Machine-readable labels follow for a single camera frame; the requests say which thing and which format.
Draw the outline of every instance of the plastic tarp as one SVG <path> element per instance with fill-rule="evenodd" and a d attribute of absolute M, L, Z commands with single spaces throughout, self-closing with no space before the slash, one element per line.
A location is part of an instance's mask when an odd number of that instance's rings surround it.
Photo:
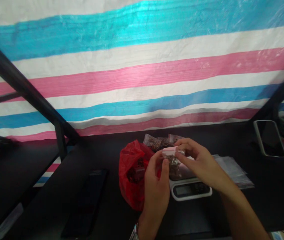
<path fill-rule="evenodd" d="M 0 1 L 0 49 L 80 135 L 246 121 L 284 81 L 284 0 Z M 55 133 L 17 98 L 0 136 Z"/>

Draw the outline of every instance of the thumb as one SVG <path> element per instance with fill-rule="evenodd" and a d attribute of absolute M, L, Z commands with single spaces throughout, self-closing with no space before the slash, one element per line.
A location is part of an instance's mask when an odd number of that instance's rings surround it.
<path fill-rule="evenodd" d="M 162 182 L 163 184 L 169 182 L 169 172 L 170 172 L 169 160 L 165 158 L 162 162 L 162 173 L 161 173 L 160 182 Z"/>
<path fill-rule="evenodd" d="M 177 157 L 177 159 L 180 160 L 181 163 L 183 163 L 185 166 L 187 166 L 190 170 L 193 171 L 193 164 L 195 161 L 187 158 L 186 156 L 184 156 L 183 154 L 176 152 L 175 156 Z"/>

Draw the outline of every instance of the plastic bag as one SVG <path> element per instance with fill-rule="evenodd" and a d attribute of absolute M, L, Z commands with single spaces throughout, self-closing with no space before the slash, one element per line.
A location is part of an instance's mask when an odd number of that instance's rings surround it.
<path fill-rule="evenodd" d="M 182 139 L 184 137 L 178 136 L 178 135 L 173 135 L 169 134 L 169 142 L 170 143 L 175 143 L 177 140 Z"/>
<path fill-rule="evenodd" d="M 234 158 L 220 157 L 219 155 L 213 155 L 213 157 L 240 189 L 254 187 L 254 184 L 246 176 L 247 173 L 236 163 Z"/>
<path fill-rule="evenodd" d="M 171 179 L 182 177 L 180 171 L 181 162 L 175 157 L 175 149 L 176 147 L 164 148 L 162 152 L 163 158 L 167 158 L 169 160 L 169 176 Z M 179 153 L 185 155 L 185 151 L 179 151 Z"/>
<path fill-rule="evenodd" d="M 119 186 L 125 201 L 136 211 L 143 210 L 144 173 L 154 153 L 138 140 L 120 152 Z"/>
<path fill-rule="evenodd" d="M 153 152 L 157 152 L 166 147 L 173 147 L 174 144 L 169 142 L 169 138 L 165 137 L 152 137 L 149 134 L 144 136 L 143 144 L 148 146 Z"/>

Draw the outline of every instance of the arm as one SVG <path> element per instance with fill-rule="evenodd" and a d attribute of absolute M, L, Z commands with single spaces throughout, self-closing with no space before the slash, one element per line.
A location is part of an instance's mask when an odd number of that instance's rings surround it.
<path fill-rule="evenodd" d="M 162 173 L 156 176 L 156 163 L 162 160 L 162 150 L 155 153 L 149 161 L 144 175 L 144 207 L 138 221 L 139 240 L 154 240 L 170 199 L 169 162 L 162 162 Z"/>
<path fill-rule="evenodd" d="M 233 239 L 270 239 L 242 191 L 215 161 L 210 152 L 192 139 L 180 139 L 177 150 L 185 150 L 195 161 L 176 152 L 175 156 L 222 198 Z"/>

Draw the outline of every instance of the smartphone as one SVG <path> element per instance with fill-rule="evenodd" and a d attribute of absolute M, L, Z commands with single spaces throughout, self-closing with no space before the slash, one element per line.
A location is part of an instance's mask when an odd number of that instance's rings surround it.
<path fill-rule="evenodd" d="M 253 125 L 262 154 L 268 157 L 284 157 L 284 146 L 276 123 L 270 120 L 257 120 Z"/>

